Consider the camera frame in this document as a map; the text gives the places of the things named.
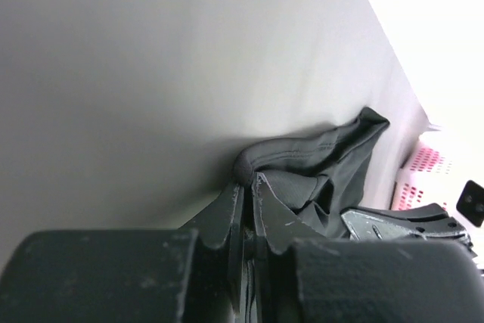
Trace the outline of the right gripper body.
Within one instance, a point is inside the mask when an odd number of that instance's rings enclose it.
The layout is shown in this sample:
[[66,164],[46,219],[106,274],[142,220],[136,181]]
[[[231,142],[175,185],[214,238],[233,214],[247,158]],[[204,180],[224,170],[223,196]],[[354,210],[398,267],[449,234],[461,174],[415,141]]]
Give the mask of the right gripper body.
[[436,203],[410,210],[349,207],[341,211],[340,218],[355,241],[446,240],[461,244],[475,256],[470,233]]

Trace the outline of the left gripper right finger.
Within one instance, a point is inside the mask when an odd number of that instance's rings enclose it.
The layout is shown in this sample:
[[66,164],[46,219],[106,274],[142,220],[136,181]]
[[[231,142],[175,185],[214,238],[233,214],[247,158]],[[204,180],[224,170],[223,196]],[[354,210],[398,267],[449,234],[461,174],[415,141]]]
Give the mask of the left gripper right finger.
[[483,279],[455,242],[328,240],[267,178],[252,185],[260,322],[481,322]]

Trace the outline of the black t shirt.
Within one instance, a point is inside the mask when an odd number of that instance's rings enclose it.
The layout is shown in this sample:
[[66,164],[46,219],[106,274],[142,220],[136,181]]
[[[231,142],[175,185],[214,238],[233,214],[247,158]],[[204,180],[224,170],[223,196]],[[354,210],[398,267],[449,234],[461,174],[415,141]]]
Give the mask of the black t shirt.
[[317,135],[255,143],[235,159],[235,181],[249,187],[262,173],[277,199],[326,238],[343,238],[340,212],[364,196],[371,156],[390,122],[369,107],[350,123]]

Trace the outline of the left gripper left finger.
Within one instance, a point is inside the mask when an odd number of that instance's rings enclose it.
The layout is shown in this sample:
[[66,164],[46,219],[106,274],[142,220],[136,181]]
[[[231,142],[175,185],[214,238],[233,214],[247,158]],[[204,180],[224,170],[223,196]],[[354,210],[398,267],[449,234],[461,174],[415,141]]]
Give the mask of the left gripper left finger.
[[177,229],[39,231],[1,275],[3,322],[242,322],[244,190]]

